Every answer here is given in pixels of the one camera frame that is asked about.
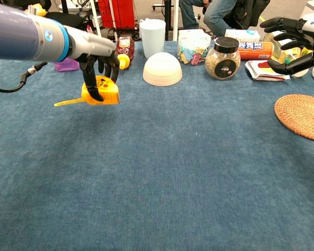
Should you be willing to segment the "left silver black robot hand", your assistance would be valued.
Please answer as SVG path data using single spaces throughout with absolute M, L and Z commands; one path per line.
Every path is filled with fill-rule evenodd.
M 65 26 L 65 28 L 72 42 L 69 58 L 79 62 L 89 95 L 94 100 L 103 101 L 97 88 L 94 64 L 97 62 L 99 72 L 104 73 L 115 83 L 120 65 L 116 54 L 116 45 L 107 38 L 69 26 Z

